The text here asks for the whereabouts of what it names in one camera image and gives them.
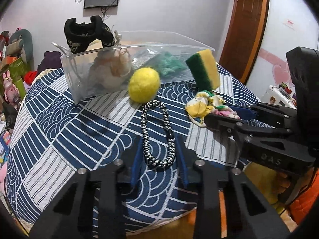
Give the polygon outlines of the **person right hand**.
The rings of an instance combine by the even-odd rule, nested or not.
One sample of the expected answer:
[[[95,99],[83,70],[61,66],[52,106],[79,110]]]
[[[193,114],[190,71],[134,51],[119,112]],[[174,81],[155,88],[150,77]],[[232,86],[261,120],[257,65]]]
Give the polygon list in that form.
[[[277,171],[272,189],[274,199],[284,205],[290,205],[301,191],[300,177]]]

